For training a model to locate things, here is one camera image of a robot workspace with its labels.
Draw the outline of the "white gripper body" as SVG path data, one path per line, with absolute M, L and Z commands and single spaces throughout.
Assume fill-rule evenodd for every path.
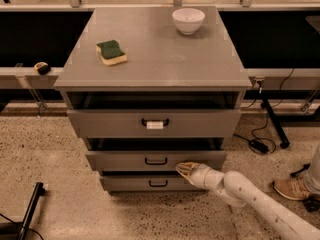
M 198 164 L 194 168 L 194 183 L 198 188 L 216 190 L 220 182 L 220 173 L 206 164 Z

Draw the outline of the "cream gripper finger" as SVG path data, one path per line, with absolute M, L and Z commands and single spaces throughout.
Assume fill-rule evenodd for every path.
M 191 176 L 189 174 L 181 174 L 180 175 L 187 180 L 191 185 L 195 186 L 195 182 L 192 180 Z
M 176 171 L 181 175 L 190 175 L 192 171 L 199 166 L 195 162 L 182 162 L 176 165 Z

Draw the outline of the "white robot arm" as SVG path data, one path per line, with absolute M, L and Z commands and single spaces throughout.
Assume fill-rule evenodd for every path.
M 176 171 L 197 188 L 212 191 L 226 204 L 249 204 L 284 240 L 320 240 L 320 230 L 258 189 L 236 171 L 222 173 L 206 164 L 182 162 Z

